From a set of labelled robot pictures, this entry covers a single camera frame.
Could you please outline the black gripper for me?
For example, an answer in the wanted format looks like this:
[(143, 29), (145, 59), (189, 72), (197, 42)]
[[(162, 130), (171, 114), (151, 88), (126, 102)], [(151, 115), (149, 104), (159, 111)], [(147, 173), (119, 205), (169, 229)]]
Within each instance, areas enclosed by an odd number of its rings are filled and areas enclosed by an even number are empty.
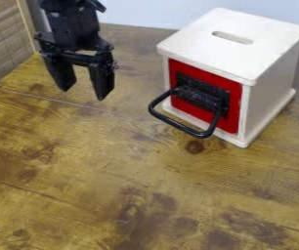
[(114, 88), (115, 61), (111, 44), (99, 35), (98, 0), (37, 0), (46, 15), (47, 31), (34, 35), (47, 72), (66, 92), (77, 82), (73, 65), (89, 67), (95, 97), (102, 101)]

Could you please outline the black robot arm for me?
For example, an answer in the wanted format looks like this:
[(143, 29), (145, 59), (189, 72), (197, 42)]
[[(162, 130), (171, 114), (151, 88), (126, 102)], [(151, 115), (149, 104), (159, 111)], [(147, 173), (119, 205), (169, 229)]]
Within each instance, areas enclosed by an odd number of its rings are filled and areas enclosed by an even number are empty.
[(77, 83), (74, 66), (89, 70), (95, 97), (102, 101), (114, 88), (111, 44), (99, 36), (98, 0), (37, 0), (50, 30), (37, 32), (41, 57), (57, 87), (66, 92)]

